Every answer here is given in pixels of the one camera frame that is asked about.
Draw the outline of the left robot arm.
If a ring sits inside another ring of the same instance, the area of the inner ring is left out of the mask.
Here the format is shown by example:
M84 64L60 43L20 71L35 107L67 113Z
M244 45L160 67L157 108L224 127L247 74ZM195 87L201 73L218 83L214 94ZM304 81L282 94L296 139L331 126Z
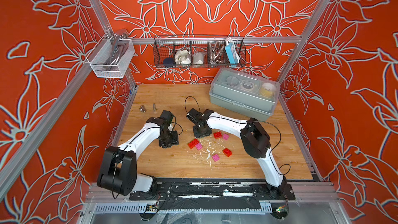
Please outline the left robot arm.
M170 111L163 111L160 117L149 118L143 128L125 143L108 147L103 155L97 186L123 196L134 191L152 191L154 178L137 173L137 160L155 140L161 148L179 144L179 134L173 129L174 118Z

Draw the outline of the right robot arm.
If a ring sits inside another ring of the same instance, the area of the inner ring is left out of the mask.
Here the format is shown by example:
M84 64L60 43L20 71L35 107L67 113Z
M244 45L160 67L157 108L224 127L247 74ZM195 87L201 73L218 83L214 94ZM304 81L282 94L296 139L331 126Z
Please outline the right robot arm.
M212 134L213 129L224 131L240 138L245 152L255 158L260 165L270 194L282 195L287 185L284 174L277 167L271 149L271 137L260 121L255 118L240 120L221 115L212 110L201 113L195 109L187 112L187 119L193 124L196 138Z

